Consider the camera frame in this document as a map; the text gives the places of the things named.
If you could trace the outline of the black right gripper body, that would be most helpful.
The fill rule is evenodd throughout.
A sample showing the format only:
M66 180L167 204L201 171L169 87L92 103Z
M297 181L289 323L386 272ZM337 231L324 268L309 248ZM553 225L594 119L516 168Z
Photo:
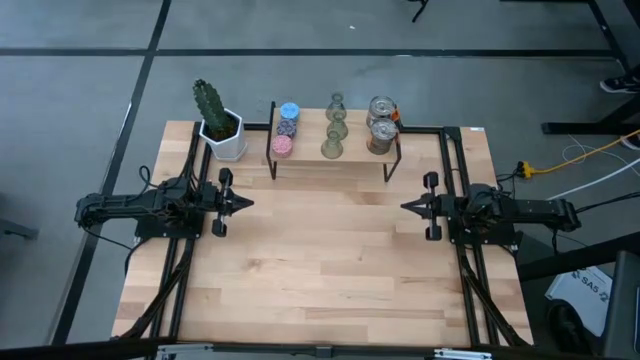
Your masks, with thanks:
M437 172L426 173L423 177L423 184L429 190L426 208L430 225L426 229L426 239L438 241L442 239L442 227L437 223L437 218L450 218L453 215L453 196L450 194L436 194L436 187L439 185Z

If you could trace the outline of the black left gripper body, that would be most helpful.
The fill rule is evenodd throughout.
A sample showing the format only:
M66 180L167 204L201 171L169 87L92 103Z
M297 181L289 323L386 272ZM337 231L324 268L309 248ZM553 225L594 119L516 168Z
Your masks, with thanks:
M222 168L219 173L219 199L216 201L217 217L212 223L212 233L217 237L225 237L227 234L227 225L225 217L229 213L230 199L228 191L233 183L233 174L229 168Z

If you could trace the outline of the pink patterned tin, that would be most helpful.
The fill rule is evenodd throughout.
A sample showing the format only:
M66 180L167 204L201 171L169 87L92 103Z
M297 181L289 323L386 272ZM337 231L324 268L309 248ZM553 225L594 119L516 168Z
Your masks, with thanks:
M293 152L293 140L286 135L277 135L271 141L271 152L278 158L287 158Z

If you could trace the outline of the silver can orange label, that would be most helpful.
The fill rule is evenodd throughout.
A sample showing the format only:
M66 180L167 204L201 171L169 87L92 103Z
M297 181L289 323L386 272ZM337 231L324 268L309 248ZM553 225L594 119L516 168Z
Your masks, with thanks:
M388 153L397 134L398 128L392 120L374 120L370 126L370 138L367 141L368 150L375 155Z

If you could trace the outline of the silver can floral label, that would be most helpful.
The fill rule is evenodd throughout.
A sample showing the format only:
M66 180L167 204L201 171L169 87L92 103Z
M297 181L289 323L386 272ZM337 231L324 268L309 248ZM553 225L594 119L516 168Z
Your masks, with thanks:
M400 112L397 104L387 96L375 96L368 108L366 124L371 127L374 122L388 119L394 123L400 121Z

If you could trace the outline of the green glass candlestick holder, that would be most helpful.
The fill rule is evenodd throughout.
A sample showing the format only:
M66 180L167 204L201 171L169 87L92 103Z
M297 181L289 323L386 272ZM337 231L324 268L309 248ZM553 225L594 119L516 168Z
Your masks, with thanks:
M325 115L329 121L333 120L333 116L336 112L346 113L343 101L344 95L341 92L334 92L331 94L331 102L325 111Z
M327 133L327 139L321 145L321 153L327 159L337 159L342 155L341 137L336 130Z
M327 127L327 133L335 132L339 135L340 140L344 140L348 136L348 127L345 119L346 112L344 110L333 111L330 124Z

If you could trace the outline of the wooden shelf black legs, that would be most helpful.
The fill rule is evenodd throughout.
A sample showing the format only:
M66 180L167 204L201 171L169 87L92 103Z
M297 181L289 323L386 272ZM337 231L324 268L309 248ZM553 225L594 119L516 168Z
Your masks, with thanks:
M272 148L277 136L277 123L280 120L280 108L271 103L270 119L267 127L267 145L265 156L270 176L277 177L278 165L302 165L306 163L371 163L381 164L384 181L388 182L402 159L399 136L393 139L391 149L383 155L371 153L366 143L370 139L370 130L365 124L366 110L348 110L345 119L348 136L341 141L343 153L337 159L328 159L321 154L321 145L327 139L326 128L329 121L324 109L301 108L297 122L297 133L293 139L292 153L285 158L278 157Z

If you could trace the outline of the green cactus plant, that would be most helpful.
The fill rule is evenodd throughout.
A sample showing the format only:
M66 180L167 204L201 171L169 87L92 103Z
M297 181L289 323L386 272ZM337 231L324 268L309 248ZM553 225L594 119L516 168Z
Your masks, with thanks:
M234 136L238 122L226 113L217 90L203 79L197 79L192 89L199 112L208 128L207 136L214 141Z

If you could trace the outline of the white cardboard box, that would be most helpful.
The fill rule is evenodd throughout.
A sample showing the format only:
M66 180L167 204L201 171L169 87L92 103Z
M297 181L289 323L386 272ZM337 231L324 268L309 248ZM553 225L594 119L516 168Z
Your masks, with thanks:
M604 333L613 280L596 266L557 275L545 293L548 300L563 300L578 313L594 336Z

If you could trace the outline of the black aluminium rig frame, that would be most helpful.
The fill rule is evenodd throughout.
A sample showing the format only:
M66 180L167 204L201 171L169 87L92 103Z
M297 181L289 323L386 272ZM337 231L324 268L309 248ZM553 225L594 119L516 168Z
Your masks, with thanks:
M316 357L430 356L470 350L488 338L479 301L466 295L448 240L429 241L426 223L403 209L422 177L450 165L492 182L486 134L459 140L405 134L390 180L376 164L279 163L270 170L267 135L251 131L231 167L237 194L253 205L228 234L194 240L191 268L160 318L160 333L210 351L285 352ZM469 312L477 315L467 319Z

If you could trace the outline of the black desk frame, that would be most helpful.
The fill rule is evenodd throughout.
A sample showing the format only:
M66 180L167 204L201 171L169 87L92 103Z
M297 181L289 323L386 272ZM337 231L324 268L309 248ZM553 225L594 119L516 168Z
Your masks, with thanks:
M624 75L632 75L640 80L640 63L631 67L626 55L621 50L615 35L606 22L604 14L597 6L596 0L586 0L591 12L601 28L614 54L614 59L624 70ZM640 93L631 94L626 103L615 109L604 118L595 122L545 122L541 131L546 135L615 135L622 136L635 131L640 132Z

